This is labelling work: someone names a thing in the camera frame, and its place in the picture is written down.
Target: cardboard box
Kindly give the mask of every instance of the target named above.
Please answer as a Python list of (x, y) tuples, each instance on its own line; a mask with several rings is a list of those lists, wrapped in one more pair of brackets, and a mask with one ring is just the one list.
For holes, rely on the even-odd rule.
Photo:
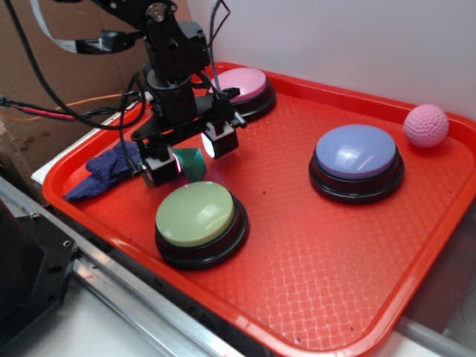
[[(126, 33), (135, 30), (92, 1), (68, 4), (51, 0), (40, 3), (45, 22), (55, 39), (96, 39), (100, 37), (101, 30)], [(190, 21), (187, 2), (181, 0), (176, 3), (179, 8), (177, 19)], [(141, 40), (118, 54), (67, 52), (42, 32), (29, 1), (13, 1), (13, 6), (44, 77), (65, 103), (125, 91), (132, 75), (148, 61)], [(57, 107), (39, 84), (4, 2), (0, 2), (0, 49), (0, 95), (47, 108)], [(101, 106), (117, 105), (116, 100), (109, 100), (74, 109), (86, 112)], [(14, 109), (0, 107), (0, 112), (27, 118)], [(42, 201), (41, 192), (30, 180), (31, 173), (91, 128), (81, 123), (50, 119), (17, 122), (3, 118), (3, 121), (7, 129), (3, 134), (0, 130), (0, 163), (6, 167), (3, 172), (34, 199)]]

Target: pink button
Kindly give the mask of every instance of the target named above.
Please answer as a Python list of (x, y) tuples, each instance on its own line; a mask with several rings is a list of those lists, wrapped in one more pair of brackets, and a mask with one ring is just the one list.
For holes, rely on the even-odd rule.
[(218, 75), (222, 89), (239, 88), (240, 95), (232, 103), (242, 103), (255, 98), (266, 89), (266, 75), (254, 68), (235, 68)]

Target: tray rim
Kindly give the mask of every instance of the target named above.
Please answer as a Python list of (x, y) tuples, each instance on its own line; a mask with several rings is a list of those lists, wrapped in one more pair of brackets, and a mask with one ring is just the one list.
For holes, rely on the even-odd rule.
[[(222, 71), (238, 67), (242, 66), (225, 62), (219, 64), (219, 69)], [(417, 106), (415, 104), (404, 103), (398, 100), (391, 100), (348, 89), (340, 89), (338, 87), (282, 74), (275, 74), (268, 71), (265, 71), (265, 73), (270, 78), (271, 83), (278, 93), (304, 100), (311, 100), (341, 110), (347, 110), (397, 124), (403, 124), (406, 114)], [(451, 121), (448, 136), (456, 138), (465, 144), (475, 155), (476, 160), (476, 122), (449, 112), (446, 114)], [(45, 178), (42, 190), (45, 199), (51, 205), (71, 218), (74, 217), (75, 220), (85, 225), (98, 236), (110, 241), (114, 246), (124, 247), (124, 241), (115, 237), (117, 233), (115, 230), (97, 225), (94, 219), (85, 215), (78, 207), (74, 206), (74, 204), (58, 196), (54, 183), (55, 179), (61, 181), (61, 178), (65, 178), (71, 168), (77, 168), (77, 164), (73, 161), (74, 155), (78, 151), (82, 151), (83, 154), (86, 154), (88, 157), (93, 157), (98, 154), (95, 147), (104, 147), (101, 146), (103, 144), (109, 145), (112, 138), (113, 141), (117, 140), (116, 132), (99, 131), (94, 137), (81, 143), (73, 152), (65, 155), (51, 168)], [(147, 254), (141, 251), (139, 245), (127, 243), (128, 250), (124, 252), (132, 259), (141, 261), (146, 268), (153, 271), (160, 278), (163, 278), (182, 293), (190, 296), (196, 302), (216, 313), (220, 318), (223, 318), (247, 335), (257, 339), (278, 355), (293, 357), (359, 356), (362, 353), (370, 352), (391, 333), (393, 326), (400, 318), (411, 297), (413, 297), (417, 291), (420, 283), (424, 280), (475, 195), (476, 166), (474, 165), (462, 189), (455, 195), (446, 213), (443, 214), (443, 217), (434, 227), (431, 235), (428, 236), (428, 238), (432, 237), (432, 239), (427, 239), (425, 243), (422, 244), (416, 259), (400, 277), (398, 293), (390, 296), (385, 301), (379, 313), (374, 317), (372, 323), (360, 338), (347, 346), (334, 350), (308, 350), (293, 344), (292, 341), (277, 335), (274, 330), (256, 321), (246, 312), (234, 308), (229, 302), (207, 290), (204, 286), (199, 285), (193, 280), (189, 280), (179, 271), (167, 266), (165, 263), (151, 260)], [(187, 287), (187, 292), (181, 289), (183, 286)]]

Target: white ribbon cable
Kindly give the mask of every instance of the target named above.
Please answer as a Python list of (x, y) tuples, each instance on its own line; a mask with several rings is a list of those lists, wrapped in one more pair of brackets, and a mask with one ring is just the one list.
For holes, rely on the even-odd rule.
[(77, 54), (76, 49), (76, 41), (66, 40), (66, 39), (54, 39), (46, 26), (45, 19), (43, 19), (42, 11), (39, 8), (38, 0), (30, 0), (31, 8), (33, 9), (33, 13), (35, 14), (36, 20), (38, 21), (38, 25), (43, 30), (46, 36), (48, 36), (51, 41), (55, 42), (58, 46), (60, 46), (63, 50), (67, 50), (69, 52), (73, 52)]

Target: metal rail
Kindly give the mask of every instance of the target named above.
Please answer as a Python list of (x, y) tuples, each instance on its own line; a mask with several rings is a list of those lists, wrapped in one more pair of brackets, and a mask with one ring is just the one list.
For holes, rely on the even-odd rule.
[(243, 357), (221, 338), (139, 280), (37, 202), (0, 177), (0, 197), (14, 216), (40, 214), (76, 242), (74, 276), (166, 357)]

